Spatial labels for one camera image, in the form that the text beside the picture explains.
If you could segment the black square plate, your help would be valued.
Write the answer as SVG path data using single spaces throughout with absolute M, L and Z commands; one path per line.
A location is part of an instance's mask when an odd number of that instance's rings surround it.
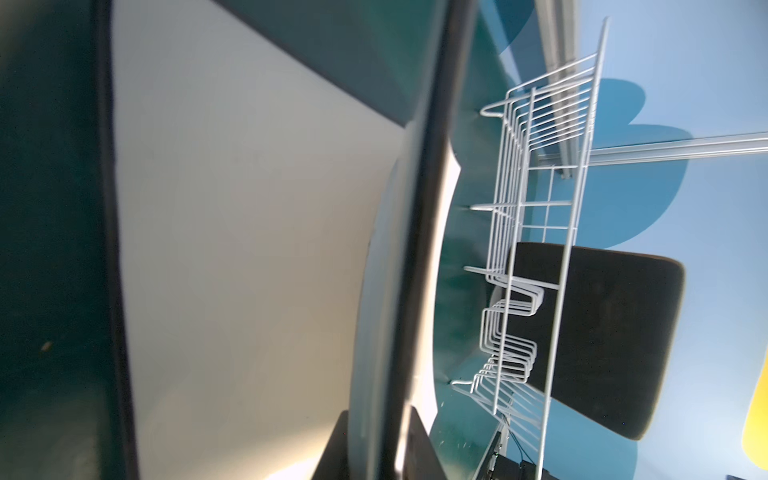
M 573 248 L 553 398 L 622 437 L 641 439 L 660 395 L 684 285 L 676 260 Z

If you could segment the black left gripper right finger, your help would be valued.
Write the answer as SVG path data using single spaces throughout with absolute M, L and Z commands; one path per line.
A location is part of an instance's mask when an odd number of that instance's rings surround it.
M 446 480 L 436 451 L 418 411 L 405 405 L 397 430 L 395 478 L 405 480 Z

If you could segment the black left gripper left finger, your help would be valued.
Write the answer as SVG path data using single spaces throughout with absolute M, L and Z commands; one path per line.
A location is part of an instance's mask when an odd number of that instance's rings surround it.
M 339 415 L 326 447 L 318 461 L 312 480 L 349 480 L 348 465 L 348 415 Z

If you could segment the cream square plate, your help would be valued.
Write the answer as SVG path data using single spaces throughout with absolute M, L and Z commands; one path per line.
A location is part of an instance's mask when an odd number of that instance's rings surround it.
M 306 479 L 404 131 L 210 1 L 117 1 L 112 49 L 140 475 Z
M 353 479 L 405 473 L 417 341 L 439 266 L 450 137 L 476 28 L 474 1 L 435 7 L 422 83 L 364 269 L 347 427 Z

